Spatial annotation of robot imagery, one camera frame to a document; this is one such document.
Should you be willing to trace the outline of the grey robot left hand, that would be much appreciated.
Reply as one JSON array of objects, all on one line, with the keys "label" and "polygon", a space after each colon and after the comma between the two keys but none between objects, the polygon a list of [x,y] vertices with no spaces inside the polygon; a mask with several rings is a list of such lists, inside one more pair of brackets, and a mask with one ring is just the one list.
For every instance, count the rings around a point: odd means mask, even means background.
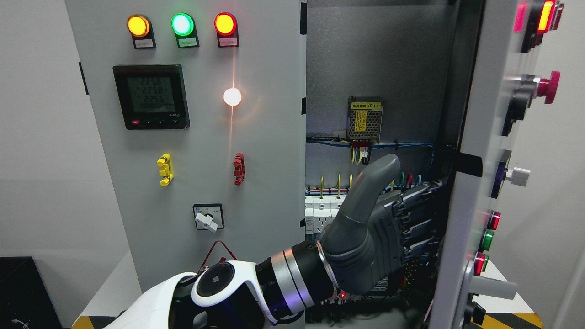
[{"label": "grey robot left hand", "polygon": [[428,202],[443,182],[383,194],[399,172],[400,161],[394,154],[368,165],[320,237],[337,285],[348,293],[366,294],[438,242]]}]

